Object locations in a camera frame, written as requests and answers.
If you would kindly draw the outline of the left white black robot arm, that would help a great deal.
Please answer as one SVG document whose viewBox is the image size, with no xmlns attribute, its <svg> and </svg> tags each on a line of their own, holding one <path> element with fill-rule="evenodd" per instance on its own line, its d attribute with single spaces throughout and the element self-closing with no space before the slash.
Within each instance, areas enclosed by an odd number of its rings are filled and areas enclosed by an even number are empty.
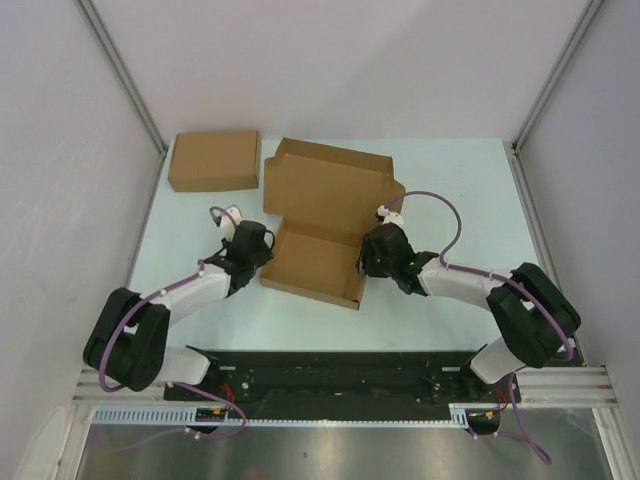
<svg viewBox="0 0 640 480">
<path fill-rule="evenodd" d="M 198 262 L 198 270 L 145 295 L 125 287 L 108 296 L 84 347 L 84 363 L 98 372 L 109 393 L 140 392 L 156 381 L 183 383 L 197 398 L 214 397 L 220 374 L 207 355 L 169 347 L 169 330 L 191 314 L 246 287 L 274 258 L 274 234 L 259 222 L 241 220 L 229 228 L 222 248 Z"/>
</svg>

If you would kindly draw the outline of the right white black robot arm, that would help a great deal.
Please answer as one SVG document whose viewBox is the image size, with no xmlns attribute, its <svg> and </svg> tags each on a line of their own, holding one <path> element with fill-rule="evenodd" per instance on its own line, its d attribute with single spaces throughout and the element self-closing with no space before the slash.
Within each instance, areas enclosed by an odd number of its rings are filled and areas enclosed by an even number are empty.
<svg viewBox="0 0 640 480">
<path fill-rule="evenodd" d="M 499 380 L 521 368 L 545 367 L 561 349 L 568 361 L 574 357 L 569 338 L 581 318 L 535 264 L 504 273 L 446 264 L 435 253 L 414 251 L 404 230 L 388 223 L 364 235 L 358 269 L 392 279 L 408 295 L 450 298 L 493 315 L 500 337 L 478 350 L 461 376 L 473 401 L 486 400 Z"/>
</svg>

